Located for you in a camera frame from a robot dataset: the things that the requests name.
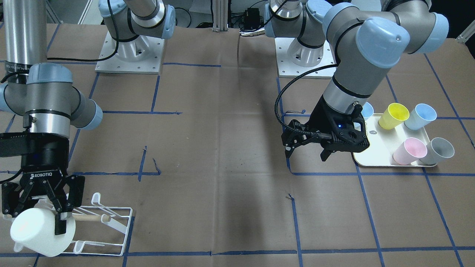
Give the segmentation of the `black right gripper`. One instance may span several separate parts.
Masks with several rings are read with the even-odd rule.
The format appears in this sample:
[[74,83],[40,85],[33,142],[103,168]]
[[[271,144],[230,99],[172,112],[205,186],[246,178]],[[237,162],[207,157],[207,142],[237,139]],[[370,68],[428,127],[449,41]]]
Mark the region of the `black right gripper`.
[[54,206],[55,235],[67,230],[67,213],[80,207],[85,177],[68,175],[69,139],[52,133],[5,132],[1,134],[1,156],[20,156],[20,170],[1,183],[2,213],[13,217],[34,207],[40,197]]

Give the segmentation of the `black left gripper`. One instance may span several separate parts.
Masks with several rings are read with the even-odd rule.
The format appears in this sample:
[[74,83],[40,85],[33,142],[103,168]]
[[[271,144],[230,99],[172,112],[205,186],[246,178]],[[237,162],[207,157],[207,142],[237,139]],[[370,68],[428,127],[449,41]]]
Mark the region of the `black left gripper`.
[[289,159],[297,147],[319,143],[323,147],[322,162],[336,151],[362,152],[370,146],[365,121],[361,115],[363,107],[357,103],[350,106],[350,114],[340,113],[320,98],[309,121],[305,124],[293,119],[290,129],[281,135],[285,146],[285,157]]

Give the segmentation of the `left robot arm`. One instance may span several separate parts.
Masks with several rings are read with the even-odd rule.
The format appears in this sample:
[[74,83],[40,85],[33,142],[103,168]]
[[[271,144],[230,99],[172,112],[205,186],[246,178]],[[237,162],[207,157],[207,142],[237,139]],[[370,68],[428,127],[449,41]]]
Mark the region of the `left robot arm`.
[[404,53],[438,49],[449,32],[448,19],[430,12],[429,0],[382,0],[380,11],[365,11],[349,2],[271,0],[263,24],[268,37],[295,37],[306,48],[334,51],[336,70],[307,123],[286,124],[282,144],[290,158],[295,148],[321,144],[322,161],[334,152],[363,152],[370,147],[363,105]]

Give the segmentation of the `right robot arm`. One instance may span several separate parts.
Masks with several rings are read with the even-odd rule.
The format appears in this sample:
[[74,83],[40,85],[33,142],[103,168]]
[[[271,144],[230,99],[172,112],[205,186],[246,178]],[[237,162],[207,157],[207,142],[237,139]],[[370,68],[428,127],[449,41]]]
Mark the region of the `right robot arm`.
[[23,117],[23,132],[1,134],[1,157],[20,156],[14,178],[1,182],[2,213],[13,218],[48,197],[53,233],[81,206],[85,178],[68,175],[70,127],[94,129],[102,109],[73,86],[71,71],[46,54],[46,1],[5,0],[5,77],[1,110]]

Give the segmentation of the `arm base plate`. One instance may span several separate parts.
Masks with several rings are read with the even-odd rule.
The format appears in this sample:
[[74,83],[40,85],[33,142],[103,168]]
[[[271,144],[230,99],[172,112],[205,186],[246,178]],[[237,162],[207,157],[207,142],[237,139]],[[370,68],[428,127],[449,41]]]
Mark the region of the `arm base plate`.
[[295,78],[311,69],[334,64],[334,56],[327,41],[320,48],[310,49],[296,38],[276,38],[275,50],[280,78]]
[[97,62],[95,71],[109,74],[159,74],[161,72],[165,39],[139,36],[119,43],[118,53]]

